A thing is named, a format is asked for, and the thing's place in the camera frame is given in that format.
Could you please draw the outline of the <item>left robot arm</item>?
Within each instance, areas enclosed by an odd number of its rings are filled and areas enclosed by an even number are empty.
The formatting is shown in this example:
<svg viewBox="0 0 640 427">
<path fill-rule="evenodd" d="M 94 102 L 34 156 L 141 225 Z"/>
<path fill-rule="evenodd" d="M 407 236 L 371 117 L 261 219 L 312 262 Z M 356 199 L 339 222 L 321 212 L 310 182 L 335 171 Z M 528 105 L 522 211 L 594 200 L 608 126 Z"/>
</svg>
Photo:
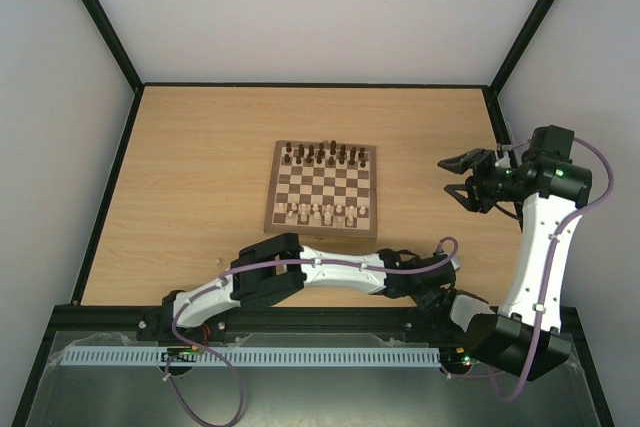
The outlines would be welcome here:
<svg viewBox="0 0 640 427">
<path fill-rule="evenodd" d="M 406 249 L 345 255 L 303 245 L 294 233 L 279 234 L 242 249 L 214 280 L 191 291 L 171 292 L 163 299 L 158 324 L 162 332 L 198 328 L 234 308 L 271 307 L 312 287 L 422 301 L 456 282 L 457 240 L 441 242 L 450 242 L 453 250 L 446 253 L 437 246 L 427 258 Z"/>
</svg>

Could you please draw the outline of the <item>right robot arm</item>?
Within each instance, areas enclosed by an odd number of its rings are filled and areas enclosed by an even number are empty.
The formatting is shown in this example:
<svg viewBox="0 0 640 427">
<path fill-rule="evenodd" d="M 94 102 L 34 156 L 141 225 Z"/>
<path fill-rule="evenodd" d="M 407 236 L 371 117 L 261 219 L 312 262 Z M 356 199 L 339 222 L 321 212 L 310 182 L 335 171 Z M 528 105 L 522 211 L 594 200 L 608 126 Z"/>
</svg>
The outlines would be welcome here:
<svg viewBox="0 0 640 427">
<path fill-rule="evenodd" d="M 589 201 L 592 173 L 570 158 L 573 131 L 534 130 L 521 163 L 488 149 L 473 149 L 439 161 L 440 168 L 468 177 L 446 191 L 470 212 L 488 212 L 498 202 L 522 206 L 522 240 L 514 281 L 496 310 L 459 293 L 436 314 L 445 337 L 465 334 L 473 359 L 533 381 L 564 363 L 571 351 L 560 338 L 559 297 L 570 242 Z"/>
</svg>

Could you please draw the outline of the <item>right circuit board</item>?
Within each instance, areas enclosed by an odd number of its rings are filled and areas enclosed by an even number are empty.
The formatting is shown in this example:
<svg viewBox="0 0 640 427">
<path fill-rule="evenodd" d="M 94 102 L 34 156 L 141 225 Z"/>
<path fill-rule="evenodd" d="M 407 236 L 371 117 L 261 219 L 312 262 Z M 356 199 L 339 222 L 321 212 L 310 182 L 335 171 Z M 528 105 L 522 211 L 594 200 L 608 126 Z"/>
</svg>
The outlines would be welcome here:
<svg viewBox="0 0 640 427">
<path fill-rule="evenodd" d="M 482 361 L 472 355 L 462 346 L 441 347 L 440 362 L 444 365 L 471 367 L 475 364 L 481 364 Z"/>
</svg>

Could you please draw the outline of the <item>wooden chess board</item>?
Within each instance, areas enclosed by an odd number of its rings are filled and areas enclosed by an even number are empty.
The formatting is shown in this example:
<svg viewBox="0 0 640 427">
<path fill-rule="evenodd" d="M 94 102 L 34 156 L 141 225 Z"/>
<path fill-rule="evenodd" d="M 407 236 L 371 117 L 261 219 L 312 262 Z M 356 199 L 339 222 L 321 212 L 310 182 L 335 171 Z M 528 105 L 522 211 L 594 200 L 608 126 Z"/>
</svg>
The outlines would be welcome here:
<svg viewBox="0 0 640 427">
<path fill-rule="evenodd" d="M 325 155 L 323 164 L 316 165 L 319 144 L 324 143 Z M 278 140 L 275 143 L 271 166 L 269 190 L 266 200 L 264 231 L 266 233 L 292 232 L 299 235 L 316 237 L 345 237 L 375 239 L 378 237 L 377 227 L 377 149 L 373 145 L 337 142 L 336 155 L 330 155 L 331 141 L 310 142 L 302 140 Z M 304 146 L 304 156 L 299 156 L 298 147 Z M 309 145 L 314 146 L 313 164 L 306 163 Z M 346 145 L 345 164 L 339 165 L 340 148 Z M 292 153 L 286 153 L 286 147 L 292 147 Z M 353 146 L 357 148 L 356 165 L 349 165 L 349 152 Z M 364 156 L 359 156 L 360 148 L 365 149 Z M 285 164 L 284 157 L 289 155 L 291 163 Z M 296 165 L 296 157 L 302 157 L 302 165 Z M 334 158 L 334 167 L 328 167 L 327 161 Z M 361 159 L 366 159 L 366 167 L 360 167 Z M 286 204 L 286 212 L 279 212 L 278 205 Z M 289 222 L 287 214 L 291 204 L 297 204 L 294 222 Z M 300 204 L 306 203 L 307 212 L 300 211 Z M 321 218 L 314 222 L 313 204 L 318 204 Z M 332 205 L 331 224 L 324 225 L 325 205 Z M 343 207 L 336 213 L 337 205 Z M 355 206 L 354 225 L 348 226 L 346 218 L 349 206 Z M 359 208 L 366 206 L 364 215 Z M 299 220 L 301 213 L 306 213 L 305 223 Z M 335 217 L 344 218 L 344 224 L 337 226 Z"/>
</svg>

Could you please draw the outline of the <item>black aluminium frame rail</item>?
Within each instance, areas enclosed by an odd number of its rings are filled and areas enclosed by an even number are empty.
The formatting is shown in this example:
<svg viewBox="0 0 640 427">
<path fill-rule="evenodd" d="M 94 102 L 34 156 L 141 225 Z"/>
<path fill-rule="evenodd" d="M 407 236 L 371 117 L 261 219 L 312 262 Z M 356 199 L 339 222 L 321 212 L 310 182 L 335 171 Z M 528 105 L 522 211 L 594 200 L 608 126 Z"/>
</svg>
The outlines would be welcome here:
<svg viewBox="0 0 640 427">
<path fill-rule="evenodd" d="M 178 341 L 170 321 L 159 307 L 88 307 L 61 305 L 54 308 L 45 335 L 56 332 L 129 332 L 136 340 L 173 344 Z M 460 345 L 464 334 L 445 322 L 445 317 L 416 307 L 235 308 L 214 316 L 205 327 L 182 330 L 191 340 L 228 344 L 252 333 L 275 334 L 373 334 L 383 340 L 432 345 Z"/>
</svg>

